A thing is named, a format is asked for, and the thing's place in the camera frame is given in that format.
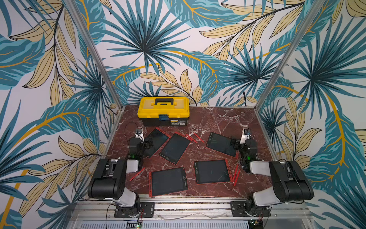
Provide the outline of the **red stylus pair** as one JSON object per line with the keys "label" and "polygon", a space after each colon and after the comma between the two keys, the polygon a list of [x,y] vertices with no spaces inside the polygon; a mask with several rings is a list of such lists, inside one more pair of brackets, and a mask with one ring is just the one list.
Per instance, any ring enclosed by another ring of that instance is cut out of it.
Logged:
{"label": "red stylus pair", "polygon": [[234,170],[233,177],[232,177],[232,182],[236,181],[236,176],[238,174],[238,170],[239,170],[239,165],[237,164],[236,167],[235,167],[235,170]]}

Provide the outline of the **writing tablet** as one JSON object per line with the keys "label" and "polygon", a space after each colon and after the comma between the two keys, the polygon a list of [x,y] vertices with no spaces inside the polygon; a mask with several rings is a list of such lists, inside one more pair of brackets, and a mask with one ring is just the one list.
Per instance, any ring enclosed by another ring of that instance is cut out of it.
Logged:
{"label": "writing tablet", "polygon": [[225,159],[195,161],[194,174],[196,184],[215,184],[232,181]]}
{"label": "writing tablet", "polygon": [[211,132],[206,142],[206,147],[227,156],[236,157],[237,150],[234,149],[231,141],[231,138]]}
{"label": "writing tablet", "polygon": [[154,143],[154,149],[152,150],[151,154],[152,157],[163,146],[163,144],[169,140],[170,136],[160,128],[156,127],[150,134],[147,135],[147,137],[144,138],[144,141],[147,141],[150,138]]}
{"label": "writing tablet", "polygon": [[177,165],[190,143],[191,141],[186,137],[174,133],[159,153],[159,156]]}
{"label": "writing tablet", "polygon": [[156,197],[188,190],[184,167],[153,171],[149,174],[149,196]]}

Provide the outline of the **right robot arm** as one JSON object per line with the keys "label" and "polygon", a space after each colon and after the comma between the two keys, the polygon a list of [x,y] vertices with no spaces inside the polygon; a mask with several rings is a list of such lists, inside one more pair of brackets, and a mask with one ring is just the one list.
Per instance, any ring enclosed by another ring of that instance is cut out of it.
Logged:
{"label": "right robot arm", "polygon": [[282,203],[302,204],[314,197],[314,191],[301,167],[296,161],[260,161],[257,158],[257,142],[252,138],[245,141],[231,139],[230,146],[240,153],[240,165],[235,170],[234,182],[239,170],[248,174],[271,178],[272,186],[250,194],[244,202],[231,202],[233,217],[271,216],[271,207]]}

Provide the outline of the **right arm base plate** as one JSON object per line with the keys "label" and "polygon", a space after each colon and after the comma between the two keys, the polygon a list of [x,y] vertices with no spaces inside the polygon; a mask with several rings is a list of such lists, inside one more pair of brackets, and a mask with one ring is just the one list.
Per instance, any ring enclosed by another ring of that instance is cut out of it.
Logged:
{"label": "right arm base plate", "polygon": [[268,217],[271,216],[269,207],[258,207],[248,201],[232,201],[230,209],[233,217]]}

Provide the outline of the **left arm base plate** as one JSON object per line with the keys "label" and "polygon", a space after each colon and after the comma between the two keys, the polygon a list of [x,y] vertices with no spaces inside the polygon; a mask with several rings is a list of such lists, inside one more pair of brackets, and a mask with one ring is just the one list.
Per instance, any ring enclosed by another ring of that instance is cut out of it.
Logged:
{"label": "left arm base plate", "polygon": [[132,207],[117,206],[115,218],[153,218],[155,210],[154,202],[138,202]]}

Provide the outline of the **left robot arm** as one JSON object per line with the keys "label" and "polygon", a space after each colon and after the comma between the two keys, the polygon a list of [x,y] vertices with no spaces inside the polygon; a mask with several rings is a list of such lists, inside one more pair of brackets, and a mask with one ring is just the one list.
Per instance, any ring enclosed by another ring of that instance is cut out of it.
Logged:
{"label": "left robot arm", "polygon": [[126,158],[103,158],[98,162],[90,184],[88,197],[105,201],[110,200],[116,211],[130,218],[142,217],[144,209],[139,195],[126,186],[126,175],[141,173],[144,164],[144,153],[153,147],[153,140],[141,140],[137,137],[129,139]]}

